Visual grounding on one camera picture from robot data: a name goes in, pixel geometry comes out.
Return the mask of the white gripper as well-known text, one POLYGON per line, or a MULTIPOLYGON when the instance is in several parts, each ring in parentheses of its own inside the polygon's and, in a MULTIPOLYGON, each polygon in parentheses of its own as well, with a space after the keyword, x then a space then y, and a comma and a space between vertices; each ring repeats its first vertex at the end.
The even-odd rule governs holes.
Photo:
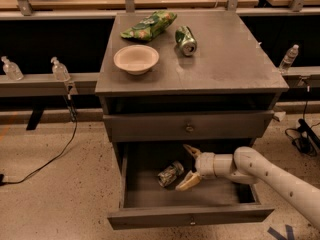
POLYGON ((214 158, 213 153, 202 153, 199 149, 188 144, 183 145, 184 149, 196 159, 196 172, 189 171, 185 178, 175 187, 177 191, 186 191, 200 183, 201 178, 214 178, 214 158))

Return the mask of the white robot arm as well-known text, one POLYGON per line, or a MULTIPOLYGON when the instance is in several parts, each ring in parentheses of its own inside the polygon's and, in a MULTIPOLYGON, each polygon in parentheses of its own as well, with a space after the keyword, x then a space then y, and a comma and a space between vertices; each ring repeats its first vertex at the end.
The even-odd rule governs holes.
POLYGON ((262 180, 320 229, 320 190, 274 165, 255 149, 243 146, 233 154, 215 154, 187 144, 183 147, 195 159, 196 171, 187 173, 176 186, 177 191, 186 191, 202 179, 223 177, 249 185, 262 180))

